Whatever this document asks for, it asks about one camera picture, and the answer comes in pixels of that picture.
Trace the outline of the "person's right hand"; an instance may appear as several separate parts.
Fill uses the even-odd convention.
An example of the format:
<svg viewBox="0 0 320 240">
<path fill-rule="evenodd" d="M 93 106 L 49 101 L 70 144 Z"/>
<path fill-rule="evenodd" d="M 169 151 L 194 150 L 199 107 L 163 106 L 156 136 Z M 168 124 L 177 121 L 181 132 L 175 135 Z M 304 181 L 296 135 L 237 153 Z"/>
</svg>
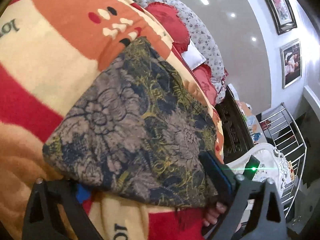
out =
<svg viewBox="0 0 320 240">
<path fill-rule="evenodd" d="M 227 206 L 221 202 L 216 202 L 208 207 L 204 214 L 203 225 L 208 227 L 217 224 L 219 217 L 227 211 Z"/>
</svg>

